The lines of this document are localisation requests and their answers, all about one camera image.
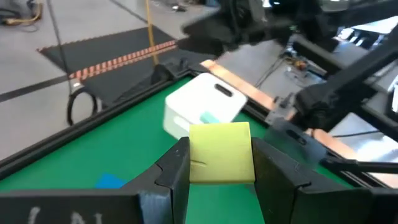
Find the white plastic container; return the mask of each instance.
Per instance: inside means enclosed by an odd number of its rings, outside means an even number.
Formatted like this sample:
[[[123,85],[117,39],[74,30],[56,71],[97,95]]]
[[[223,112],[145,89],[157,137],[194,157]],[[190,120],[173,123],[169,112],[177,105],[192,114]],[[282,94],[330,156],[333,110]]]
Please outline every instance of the white plastic container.
[[[191,124],[229,123],[247,97],[210,73],[202,73],[165,100],[163,128],[176,139],[189,135]]]

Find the yellow pole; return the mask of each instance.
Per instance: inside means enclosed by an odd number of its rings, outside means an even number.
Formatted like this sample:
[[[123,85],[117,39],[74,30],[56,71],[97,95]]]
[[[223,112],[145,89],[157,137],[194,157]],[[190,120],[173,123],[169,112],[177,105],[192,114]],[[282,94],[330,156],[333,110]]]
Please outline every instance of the yellow pole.
[[[145,0],[145,5],[147,8],[149,43],[151,47],[155,47],[154,33],[152,31],[152,18],[150,17],[149,0]],[[154,64],[157,65],[159,63],[159,60],[157,59],[157,54],[155,51],[153,51],[152,53]]]

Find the black floor mat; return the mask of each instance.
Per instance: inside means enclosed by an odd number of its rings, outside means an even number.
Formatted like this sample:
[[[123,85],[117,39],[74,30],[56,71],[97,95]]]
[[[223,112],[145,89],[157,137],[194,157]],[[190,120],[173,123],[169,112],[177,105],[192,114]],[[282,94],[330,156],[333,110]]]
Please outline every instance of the black floor mat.
[[[171,36],[156,27],[153,27],[153,31],[156,44],[173,40]],[[116,60],[119,57],[148,47],[150,47],[150,43],[147,28],[141,28],[65,44],[63,45],[63,50],[67,57],[68,71],[74,73],[85,68],[88,70],[92,66]],[[40,52],[63,69],[58,47],[49,47]],[[186,58],[189,63],[200,63],[206,59],[214,59],[215,56],[175,48],[158,54],[158,58],[159,62],[164,62],[171,58]],[[87,77],[81,82],[106,105],[111,105],[126,91],[134,94],[136,91],[145,89],[148,85],[153,85],[154,82],[159,82],[159,79],[150,77],[153,66],[152,57],[149,57],[127,65],[122,64],[122,66],[108,72]]]

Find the green table surface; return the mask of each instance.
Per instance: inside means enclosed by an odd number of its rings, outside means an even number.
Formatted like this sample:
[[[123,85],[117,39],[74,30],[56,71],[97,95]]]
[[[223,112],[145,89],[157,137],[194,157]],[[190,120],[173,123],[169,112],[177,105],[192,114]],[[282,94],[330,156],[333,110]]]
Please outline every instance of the green table surface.
[[[162,127],[165,97],[190,79],[164,89],[59,150],[0,181],[0,190],[93,189],[103,174],[129,181],[152,165],[177,140]],[[251,135],[266,128],[244,113]],[[328,170],[317,171],[344,183]],[[191,185],[187,223],[264,223],[247,185]]]

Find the concrete floor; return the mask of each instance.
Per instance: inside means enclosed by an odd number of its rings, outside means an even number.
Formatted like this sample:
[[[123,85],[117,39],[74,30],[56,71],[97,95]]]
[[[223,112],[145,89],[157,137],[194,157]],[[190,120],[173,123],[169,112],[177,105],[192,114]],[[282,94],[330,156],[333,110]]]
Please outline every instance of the concrete floor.
[[[121,9],[110,0],[52,0],[52,2],[62,42],[146,26],[144,1],[118,0],[130,12]],[[150,8],[154,24],[176,39],[183,37],[180,26],[184,22],[214,10],[207,7],[189,7],[187,12],[175,13],[154,1],[151,2]],[[0,159],[68,127],[65,118],[68,100],[67,82],[60,82],[6,101],[1,100],[2,96],[10,91],[65,75],[35,51],[37,48],[57,43],[47,4],[45,4],[44,19],[36,25],[39,30],[34,33],[23,32],[21,27],[0,27],[0,142],[2,143]],[[255,47],[243,46],[239,52],[239,54],[224,55],[219,63],[254,84],[274,63],[280,47],[273,42],[264,42]],[[242,60],[245,63],[239,65],[235,63]],[[282,67],[271,75],[261,86],[261,90],[270,96],[285,96],[289,92],[299,91],[300,87],[283,75],[284,70],[285,67]],[[86,118],[90,114],[90,99],[84,95],[79,96],[74,109],[75,120]],[[372,129],[355,115],[347,119],[349,121],[336,127],[332,133],[346,134]],[[355,122],[355,128],[349,125],[352,122]],[[366,136],[365,142],[369,139],[378,141],[382,137],[381,134]],[[344,142],[356,150],[363,148],[358,144],[358,139],[344,139]]]

